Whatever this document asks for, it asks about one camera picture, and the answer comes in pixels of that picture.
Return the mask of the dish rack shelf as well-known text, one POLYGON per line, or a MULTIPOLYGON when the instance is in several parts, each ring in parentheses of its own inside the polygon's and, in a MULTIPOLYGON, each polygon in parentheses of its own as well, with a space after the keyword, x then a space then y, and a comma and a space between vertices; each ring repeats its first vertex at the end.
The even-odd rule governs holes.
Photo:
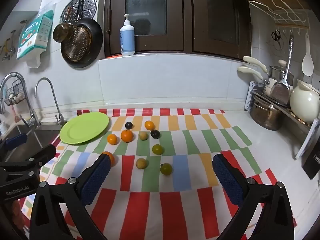
POLYGON ((294 113, 291 111, 289 107, 282 106, 274 101, 272 98, 266 96, 263 93, 263 84, 251 81, 249 84, 249 89, 247 93, 247 98, 245 101, 244 110, 249 112, 251 111, 251 107, 253 105, 253 95, 257 95, 264 99, 266 102, 271 103, 274 107, 280 110, 283 113, 283 120, 285 117, 288 117, 293 123, 295 123, 298 128, 306 134, 306 137, 300 147, 299 151, 295 154, 295 159, 302 157, 302 155, 307 151, 313 137, 316 135, 317 130, 319 129, 319 119, 315 119, 311 124, 307 124, 306 122, 300 120, 294 113))

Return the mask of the steel sink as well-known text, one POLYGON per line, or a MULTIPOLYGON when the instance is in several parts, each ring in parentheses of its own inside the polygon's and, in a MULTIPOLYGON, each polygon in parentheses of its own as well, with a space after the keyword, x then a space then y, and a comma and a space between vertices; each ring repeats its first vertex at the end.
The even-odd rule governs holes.
POLYGON ((52 144, 60 133, 58 125, 41 125, 39 128, 27 128, 25 125, 15 126, 1 141, 6 141, 25 134, 26 142, 12 150, 1 152, 1 161, 20 162, 31 158, 44 146, 52 144))

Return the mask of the small orange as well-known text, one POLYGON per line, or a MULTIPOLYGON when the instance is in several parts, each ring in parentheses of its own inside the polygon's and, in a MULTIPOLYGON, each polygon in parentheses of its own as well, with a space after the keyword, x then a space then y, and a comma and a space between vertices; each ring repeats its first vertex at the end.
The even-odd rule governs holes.
POLYGON ((116 145, 118 143, 118 138, 115 134, 111 133, 107 136, 107 142, 111 145, 116 145))
POLYGON ((155 124, 151 120, 146 121, 144 126, 148 131, 155 129, 155 124))

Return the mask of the white rice paddle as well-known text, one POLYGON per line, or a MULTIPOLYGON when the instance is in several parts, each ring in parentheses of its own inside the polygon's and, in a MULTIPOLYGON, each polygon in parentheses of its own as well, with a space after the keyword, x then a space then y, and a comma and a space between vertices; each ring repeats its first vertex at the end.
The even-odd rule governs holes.
POLYGON ((308 33, 305 34, 305 45, 306 45, 306 54, 302 61, 302 72, 306 76, 313 75, 313 60, 311 57, 310 49, 310 36, 308 33))

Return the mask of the cream ceramic teapot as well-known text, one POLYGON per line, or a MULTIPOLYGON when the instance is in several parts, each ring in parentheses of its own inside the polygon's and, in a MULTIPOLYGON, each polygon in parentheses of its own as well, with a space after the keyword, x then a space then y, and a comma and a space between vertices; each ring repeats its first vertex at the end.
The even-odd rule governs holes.
POLYGON ((312 123, 319 116, 319 90, 308 83, 297 80, 297 86, 290 96, 290 106, 300 120, 312 123))

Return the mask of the black scissors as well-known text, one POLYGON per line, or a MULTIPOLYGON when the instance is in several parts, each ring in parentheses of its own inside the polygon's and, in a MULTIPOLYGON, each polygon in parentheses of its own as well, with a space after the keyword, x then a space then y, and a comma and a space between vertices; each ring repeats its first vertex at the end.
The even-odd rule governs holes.
POLYGON ((280 39, 281 39, 280 31, 276 29, 275 31, 273 31, 271 33, 271 36, 272 36, 272 39, 277 42, 278 46, 281 47, 281 44, 280 44, 280 39))

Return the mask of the orange tangerine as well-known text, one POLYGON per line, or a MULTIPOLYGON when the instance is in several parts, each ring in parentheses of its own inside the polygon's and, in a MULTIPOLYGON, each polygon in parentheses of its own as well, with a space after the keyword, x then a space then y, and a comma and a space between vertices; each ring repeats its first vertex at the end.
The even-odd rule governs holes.
POLYGON ((115 162, 116 162, 115 158, 114 158, 114 155, 111 152, 107 152, 107 151, 104 151, 103 154, 109 156, 110 162, 111 162, 111 167, 113 167, 115 165, 115 162))

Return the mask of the tall chrome faucet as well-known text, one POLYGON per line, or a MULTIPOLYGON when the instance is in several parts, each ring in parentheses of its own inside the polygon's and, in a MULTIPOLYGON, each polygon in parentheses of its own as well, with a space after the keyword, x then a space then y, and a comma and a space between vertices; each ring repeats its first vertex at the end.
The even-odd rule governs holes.
POLYGON ((5 113, 4 104, 6 104, 7 106, 16 105, 23 100, 26 100, 27 102, 29 113, 30 113, 30 119, 25 120, 21 115, 20 115, 20 119, 24 122, 24 124, 28 128, 38 128, 40 126, 40 121, 36 115, 35 110, 33 109, 30 103, 24 77, 18 72, 11 72, 4 77, 1 83, 1 115, 4 115, 5 113), (6 85, 7 81, 13 77, 17 78, 16 81, 18 83, 15 85, 12 85, 12 87, 9 88, 5 94, 3 94, 4 86, 6 85))

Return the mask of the green plate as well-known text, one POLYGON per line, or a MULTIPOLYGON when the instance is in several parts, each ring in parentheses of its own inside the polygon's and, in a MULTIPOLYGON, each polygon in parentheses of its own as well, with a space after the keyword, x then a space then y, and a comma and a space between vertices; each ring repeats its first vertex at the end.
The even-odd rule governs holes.
POLYGON ((100 135, 109 124, 105 113, 84 113, 69 120, 60 131, 62 142, 70 145, 81 144, 100 135))

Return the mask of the orange with green stem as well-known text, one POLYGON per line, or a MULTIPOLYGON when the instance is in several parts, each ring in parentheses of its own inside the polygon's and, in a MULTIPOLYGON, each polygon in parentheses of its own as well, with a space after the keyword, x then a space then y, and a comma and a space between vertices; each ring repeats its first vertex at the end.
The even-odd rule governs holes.
POLYGON ((125 129, 121 132, 120 138, 123 142, 129 143, 134 139, 134 134, 130 129, 125 129))

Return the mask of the green tomato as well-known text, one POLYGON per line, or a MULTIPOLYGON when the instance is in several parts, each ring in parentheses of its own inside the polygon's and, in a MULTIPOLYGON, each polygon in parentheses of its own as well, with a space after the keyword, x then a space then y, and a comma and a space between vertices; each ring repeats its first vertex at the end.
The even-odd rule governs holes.
POLYGON ((173 168, 169 163, 163 163, 160 165, 160 172, 165 176, 169 176, 172 174, 173 168))
POLYGON ((164 153, 164 148, 160 144, 155 144, 152 147, 152 152, 156 155, 162 155, 164 153))

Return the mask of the dark plum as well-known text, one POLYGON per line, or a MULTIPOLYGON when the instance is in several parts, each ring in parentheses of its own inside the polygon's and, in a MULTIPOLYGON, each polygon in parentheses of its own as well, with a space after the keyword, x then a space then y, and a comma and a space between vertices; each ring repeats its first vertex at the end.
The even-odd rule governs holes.
POLYGON ((125 123, 125 128, 126 128, 126 129, 132 129, 132 128, 133 128, 133 123, 131 123, 131 122, 126 122, 126 123, 125 123))
POLYGON ((156 129, 151 130, 150 135, 153 137, 153 139, 159 139, 161 137, 160 131, 156 129))

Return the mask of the blue white pump bottle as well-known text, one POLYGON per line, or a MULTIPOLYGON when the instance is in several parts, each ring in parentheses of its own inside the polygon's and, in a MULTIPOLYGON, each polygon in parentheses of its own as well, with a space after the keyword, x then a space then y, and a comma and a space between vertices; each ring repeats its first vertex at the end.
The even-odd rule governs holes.
POLYGON ((131 56, 135 54, 135 28, 131 25, 129 14, 125 14, 124 18, 120 28, 120 52, 122 56, 131 56))

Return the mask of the striped colourful tablecloth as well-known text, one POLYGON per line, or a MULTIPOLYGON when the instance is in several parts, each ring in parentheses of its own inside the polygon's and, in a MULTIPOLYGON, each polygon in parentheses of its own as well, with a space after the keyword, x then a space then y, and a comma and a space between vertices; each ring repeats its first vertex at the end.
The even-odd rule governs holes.
POLYGON ((107 114, 110 127, 102 137, 80 146, 56 140, 56 156, 41 169, 40 178, 63 184, 78 177, 99 154, 111 152, 116 163, 87 207, 108 239, 216 239, 237 211, 212 168, 218 153, 260 184, 277 181, 222 110, 114 109, 107 114), (148 120, 160 131, 159 139, 145 128, 148 120), (126 122, 133 123, 129 143, 120 138, 126 122), (139 139, 141 131, 148 133, 147 140, 139 139), (118 138, 116 145, 107 142, 111 133, 118 138), (155 144, 164 148, 162 155, 152 152, 155 144), (136 168, 139 158, 148 161, 147 168, 136 168), (161 174, 163 163, 172 165, 171 175, 161 174))

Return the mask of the yellow-brown longan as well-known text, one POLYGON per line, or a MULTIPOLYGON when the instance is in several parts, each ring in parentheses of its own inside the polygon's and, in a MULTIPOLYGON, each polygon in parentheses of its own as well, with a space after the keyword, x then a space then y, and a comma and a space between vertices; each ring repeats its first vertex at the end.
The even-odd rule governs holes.
POLYGON ((139 159, 137 159, 137 161, 136 161, 136 168, 138 168, 138 169, 145 169, 145 168, 147 168, 147 166, 148 166, 148 161, 146 160, 146 159, 144 159, 144 158, 139 158, 139 159))
POLYGON ((147 140, 148 139, 148 133, 147 132, 144 132, 144 131, 141 131, 141 132, 139 132, 139 139, 140 140, 142 140, 142 141, 145 141, 145 140, 147 140))

